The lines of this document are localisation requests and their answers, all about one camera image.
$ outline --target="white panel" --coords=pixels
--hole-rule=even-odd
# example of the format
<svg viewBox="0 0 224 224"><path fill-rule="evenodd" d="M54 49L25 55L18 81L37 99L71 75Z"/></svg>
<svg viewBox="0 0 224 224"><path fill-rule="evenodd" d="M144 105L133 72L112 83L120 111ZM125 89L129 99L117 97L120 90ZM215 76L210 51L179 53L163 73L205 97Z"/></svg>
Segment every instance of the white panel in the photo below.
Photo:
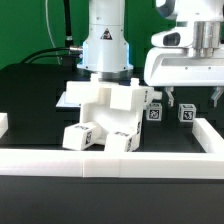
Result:
<svg viewBox="0 0 224 224"><path fill-rule="evenodd" d="M224 139L204 118L194 119L192 133L207 153L224 153Z"/></svg>

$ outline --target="cable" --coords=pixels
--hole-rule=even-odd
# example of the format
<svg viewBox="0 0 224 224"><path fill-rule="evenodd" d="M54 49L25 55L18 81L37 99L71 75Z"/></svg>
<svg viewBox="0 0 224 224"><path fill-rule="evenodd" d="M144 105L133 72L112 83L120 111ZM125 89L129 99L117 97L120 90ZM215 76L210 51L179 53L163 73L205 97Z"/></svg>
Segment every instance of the cable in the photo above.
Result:
<svg viewBox="0 0 224 224"><path fill-rule="evenodd" d="M29 64L32 64L34 61L41 59L41 58L55 58L55 57L72 57L72 58L80 58L80 55L67 55L67 54L61 54L61 55L42 55L39 57L36 57L34 59L32 59L31 61L29 61Z"/></svg>
<svg viewBox="0 0 224 224"><path fill-rule="evenodd" d="M24 58L20 63L24 64L27 61L29 61L30 59L32 59L33 57L38 56L40 54L50 53L50 52L58 52L58 51L69 51L69 50L70 50L70 48L68 48L68 47L57 47L57 48L51 48L51 49L37 51L37 52L27 56L26 58Z"/></svg>
<svg viewBox="0 0 224 224"><path fill-rule="evenodd" d="M69 0L64 0L64 12L65 12L65 46L70 47L74 45L72 38L72 29L71 29L71 15L70 15L70 2Z"/></svg>
<svg viewBox="0 0 224 224"><path fill-rule="evenodd" d="M47 23L47 31L48 31L48 35L50 37L51 40L51 44L53 46L53 48L56 48L52 33L51 33L51 28L50 28L50 22L49 22L49 10L48 10L48 0L45 0L45 11L46 11L46 23Z"/></svg>

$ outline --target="white foam block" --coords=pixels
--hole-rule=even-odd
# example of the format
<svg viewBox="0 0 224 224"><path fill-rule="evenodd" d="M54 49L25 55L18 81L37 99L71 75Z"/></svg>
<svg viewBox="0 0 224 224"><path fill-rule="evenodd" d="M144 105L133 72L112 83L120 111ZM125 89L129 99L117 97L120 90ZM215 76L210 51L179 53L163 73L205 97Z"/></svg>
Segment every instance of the white foam block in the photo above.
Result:
<svg viewBox="0 0 224 224"><path fill-rule="evenodd" d="M8 116L6 113L0 113L0 138L8 130Z"/></svg>
<svg viewBox="0 0 224 224"><path fill-rule="evenodd" d="M106 152L88 155L83 162L83 177L119 177L119 155Z"/></svg>
<svg viewBox="0 0 224 224"><path fill-rule="evenodd" d="M59 150L0 150L0 175L83 176L85 154Z"/></svg>
<svg viewBox="0 0 224 224"><path fill-rule="evenodd" d="M223 179L224 157L196 153L125 153L120 178Z"/></svg>
<svg viewBox="0 0 224 224"><path fill-rule="evenodd" d="M207 153L224 153L224 139L206 119L194 119L192 133Z"/></svg>

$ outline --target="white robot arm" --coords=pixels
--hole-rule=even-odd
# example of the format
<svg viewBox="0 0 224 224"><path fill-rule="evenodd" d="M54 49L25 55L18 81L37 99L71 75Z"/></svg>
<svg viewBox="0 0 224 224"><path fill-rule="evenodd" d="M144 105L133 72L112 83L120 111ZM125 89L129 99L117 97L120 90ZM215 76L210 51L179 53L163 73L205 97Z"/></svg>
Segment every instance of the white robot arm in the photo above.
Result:
<svg viewBox="0 0 224 224"><path fill-rule="evenodd" d="M124 39L124 11L125 0L89 0L89 36L78 68L113 76L133 69Z"/></svg>
<svg viewBox="0 0 224 224"><path fill-rule="evenodd" d="M177 26L154 35L152 44L156 47L218 48L223 5L223 0L157 0L160 15L176 20Z"/></svg>
<svg viewBox="0 0 224 224"><path fill-rule="evenodd" d="M152 36L144 80L164 86L173 104L174 86L212 86L214 106L224 91L221 44L224 0L156 0L159 14L176 27Z"/></svg>

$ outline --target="stacked blocks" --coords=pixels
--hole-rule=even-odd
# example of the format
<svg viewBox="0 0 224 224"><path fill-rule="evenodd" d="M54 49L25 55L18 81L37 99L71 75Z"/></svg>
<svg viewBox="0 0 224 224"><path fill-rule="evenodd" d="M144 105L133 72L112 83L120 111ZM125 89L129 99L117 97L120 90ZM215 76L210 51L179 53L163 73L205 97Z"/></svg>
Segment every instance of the stacked blocks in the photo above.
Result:
<svg viewBox="0 0 224 224"><path fill-rule="evenodd" d="M180 104L178 111L180 122L193 122L196 117L196 110L194 104Z"/></svg>
<svg viewBox="0 0 224 224"><path fill-rule="evenodd" d="M162 104L151 103L146 108L146 120L148 121L161 121L162 120Z"/></svg>

